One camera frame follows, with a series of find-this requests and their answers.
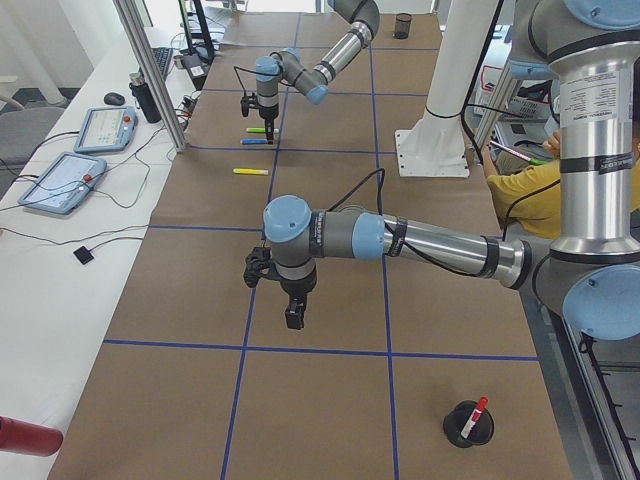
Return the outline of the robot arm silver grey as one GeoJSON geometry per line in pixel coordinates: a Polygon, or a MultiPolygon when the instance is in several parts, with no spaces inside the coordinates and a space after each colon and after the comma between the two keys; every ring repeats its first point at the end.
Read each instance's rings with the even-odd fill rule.
{"type": "Polygon", "coordinates": [[[268,144],[274,142],[279,85],[284,82],[310,103],[320,104],[329,92],[329,84],[377,35],[380,12],[374,1],[331,1],[329,5],[349,24],[349,29],[316,65],[306,67],[294,48],[272,52],[255,62],[256,90],[242,98],[241,111],[243,116],[251,109],[258,111],[268,144]]]}
{"type": "Polygon", "coordinates": [[[635,1],[523,1],[516,7],[512,59],[543,61],[560,82],[558,237],[472,235],[358,207],[313,210],[286,195],[265,207],[268,244],[247,257],[245,282],[277,281],[289,297],[287,325],[300,329],[318,259],[409,257],[527,291],[591,337],[637,335],[639,243],[630,215],[638,56],[635,1]]]}

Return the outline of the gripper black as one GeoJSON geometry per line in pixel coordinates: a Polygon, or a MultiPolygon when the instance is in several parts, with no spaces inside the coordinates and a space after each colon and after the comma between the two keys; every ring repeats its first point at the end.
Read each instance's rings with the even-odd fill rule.
{"type": "Polygon", "coordinates": [[[312,292],[317,283],[317,272],[313,269],[301,279],[280,280],[281,288],[289,296],[289,304],[285,309],[286,326],[293,330],[304,328],[304,315],[306,310],[307,295],[312,292]]]}
{"type": "Polygon", "coordinates": [[[265,106],[258,105],[259,116],[264,120],[265,137],[268,144],[274,143],[275,127],[274,122],[278,117],[278,105],[265,106]]]}

